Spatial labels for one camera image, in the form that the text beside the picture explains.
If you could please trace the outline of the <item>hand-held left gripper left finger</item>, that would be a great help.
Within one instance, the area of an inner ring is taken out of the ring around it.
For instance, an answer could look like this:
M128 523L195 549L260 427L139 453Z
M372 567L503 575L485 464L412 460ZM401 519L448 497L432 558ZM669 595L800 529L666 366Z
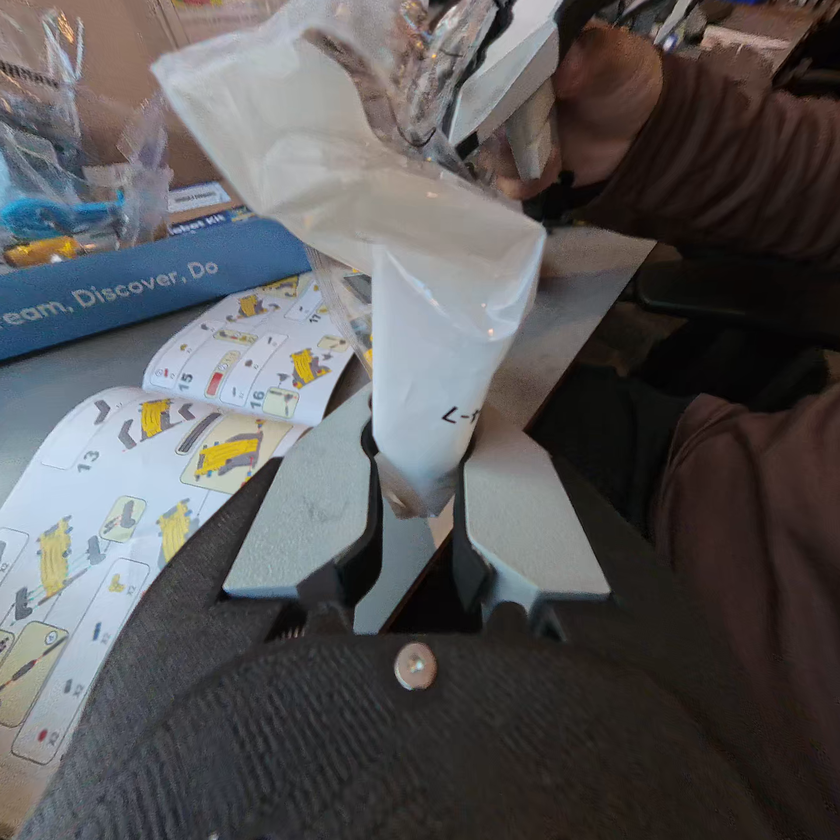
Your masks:
M281 460L224 592L355 607L382 570L383 499L364 387Z

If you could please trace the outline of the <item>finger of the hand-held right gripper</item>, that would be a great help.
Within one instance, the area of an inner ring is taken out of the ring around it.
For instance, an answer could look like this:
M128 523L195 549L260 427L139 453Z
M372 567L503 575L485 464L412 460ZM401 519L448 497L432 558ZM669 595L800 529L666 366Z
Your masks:
M529 100L559 63L562 1L504 2L501 31L489 34L458 79L447 110L452 145L483 144Z

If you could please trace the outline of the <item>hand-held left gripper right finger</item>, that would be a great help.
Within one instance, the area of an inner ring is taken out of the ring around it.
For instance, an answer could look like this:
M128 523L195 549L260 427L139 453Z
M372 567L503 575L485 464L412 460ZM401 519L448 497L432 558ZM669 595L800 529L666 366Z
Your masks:
M610 598L551 457L497 410L480 416L457 478L454 583L466 612L512 603L538 617L549 603Z

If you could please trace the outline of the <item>clear bag of wheel parts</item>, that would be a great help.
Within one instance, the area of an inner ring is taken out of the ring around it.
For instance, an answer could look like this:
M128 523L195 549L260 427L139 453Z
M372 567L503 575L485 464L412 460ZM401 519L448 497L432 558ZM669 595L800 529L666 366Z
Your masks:
M258 215L371 279L373 436L403 518L454 494L546 239L439 130L495 15L459 2L430 28L410 2L285 2L151 67Z

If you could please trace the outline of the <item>person's right hand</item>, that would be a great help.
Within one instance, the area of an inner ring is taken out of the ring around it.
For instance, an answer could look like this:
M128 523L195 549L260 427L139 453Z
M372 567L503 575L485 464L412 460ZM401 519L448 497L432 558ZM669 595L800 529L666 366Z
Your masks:
M558 125L540 178L524 181L503 146L495 187L528 201L561 173L573 188L608 181L650 118L664 86L660 51L623 28L590 22L552 76Z

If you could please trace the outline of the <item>building instruction booklet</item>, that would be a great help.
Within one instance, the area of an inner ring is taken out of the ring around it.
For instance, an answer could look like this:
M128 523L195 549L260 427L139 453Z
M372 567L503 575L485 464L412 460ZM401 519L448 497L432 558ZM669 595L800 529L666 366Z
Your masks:
M241 291L93 395L2 506L2 796L39 784L144 591L267 461L318 425L353 346L331 270Z

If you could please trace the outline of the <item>blue cardboard box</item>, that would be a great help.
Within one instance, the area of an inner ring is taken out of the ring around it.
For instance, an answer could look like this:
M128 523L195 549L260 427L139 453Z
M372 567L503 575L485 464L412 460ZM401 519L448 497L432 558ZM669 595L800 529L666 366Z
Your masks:
M2 274L2 361L310 270L303 243L246 206L187 218L152 243Z

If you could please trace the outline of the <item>blue plastic tool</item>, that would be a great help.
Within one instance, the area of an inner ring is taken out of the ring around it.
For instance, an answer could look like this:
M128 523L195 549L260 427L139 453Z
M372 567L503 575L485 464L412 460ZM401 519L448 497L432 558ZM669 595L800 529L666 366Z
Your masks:
M122 236L130 222L124 192L87 183L70 192L1 190L2 245L62 236Z

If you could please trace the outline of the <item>clear plastic bag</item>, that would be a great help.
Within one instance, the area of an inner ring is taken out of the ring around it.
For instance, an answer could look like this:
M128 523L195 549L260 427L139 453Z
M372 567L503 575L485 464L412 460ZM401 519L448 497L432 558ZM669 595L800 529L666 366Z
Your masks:
M122 190L122 236L57 237L2 245L2 271L130 249L162 238L172 169L164 105L145 102L118 142L122 162L102 164L89 149L79 111L84 27L56 7L2 2L1 190L68 193L82 183Z

